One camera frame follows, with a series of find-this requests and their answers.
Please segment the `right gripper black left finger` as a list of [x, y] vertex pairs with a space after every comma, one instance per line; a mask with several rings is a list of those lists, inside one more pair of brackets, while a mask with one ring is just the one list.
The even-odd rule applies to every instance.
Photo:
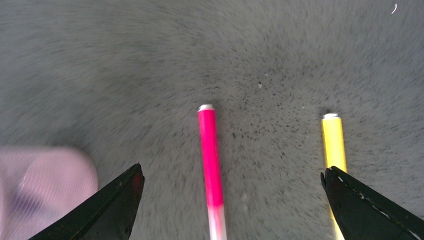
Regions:
[[134, 164], [33, 240], [127, 240], [136, 220], [145, 177]]

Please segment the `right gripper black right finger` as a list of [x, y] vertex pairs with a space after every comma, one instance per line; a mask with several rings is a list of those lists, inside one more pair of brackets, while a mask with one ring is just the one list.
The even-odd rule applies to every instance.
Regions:
[[424, 221], [336, 166], [320, 174], [346, 240], [422, 240]]

